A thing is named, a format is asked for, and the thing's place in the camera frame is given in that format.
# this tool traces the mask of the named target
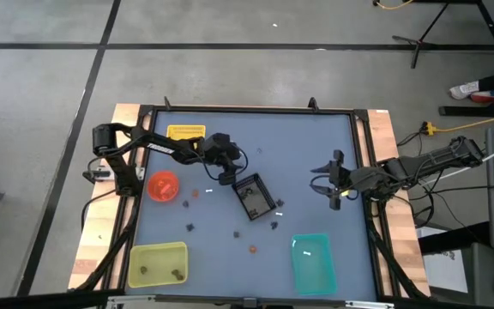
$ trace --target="person's shoe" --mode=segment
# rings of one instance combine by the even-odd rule
[[[462,100],[468,97],[468,95],[479,91],[478,82],[467,82],[464,85],[452,87],[449,90],[453,99]]]
[[[470,99],[476,103],[493,103],[494,90],[475,92],[470,94]]]

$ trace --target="teal bin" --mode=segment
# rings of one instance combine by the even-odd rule
[[[299,294],[336,293],[336,276],[327,234],[294,235],[291,253],[295,289]]]

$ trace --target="gray floor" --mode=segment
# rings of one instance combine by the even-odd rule
[[[494,18],[494,1],[486,1]],[[109,0],[0,0],[0,41],[98,42]],[[370,1],[123,1],[111,42],[391,43],[417,38],[439,10],[414,4],[388,12]],[[438,43],[487,44],[474,7],[451,6],[429,35]],[[0,296],[11,294],[42,203],[81,99],[94,51],[0,51]],[[81,206],[92,186],[81,177],[90,129],[111,119],[118,102],[389,109],[398,139],[424,120],[447,128],[478,120],[442,118],[456,102],[446,90],[494,73],[494,53],[424,53],[416,70],[407,52],[382,51],[107,51],[64,185],[33,293],[64,291],[80,237]],[[462,134],[483,142],[484,127]],[[424,138],[424,150],[456,134]],[[401,149],[414,155],[417,142]],[[439,186],[482,185],[475,169]],[[413,190],[415,197],[419,191]],[[446,193],[465,223],[487,218],[484,191]],[[441,201],[434,222],[459,227]]]

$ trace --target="orange bowl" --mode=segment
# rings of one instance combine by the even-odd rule
[[[179,186],[173,172],[159,171],[148,181],[148,195],[156,202],[169,202],[178,194]]]

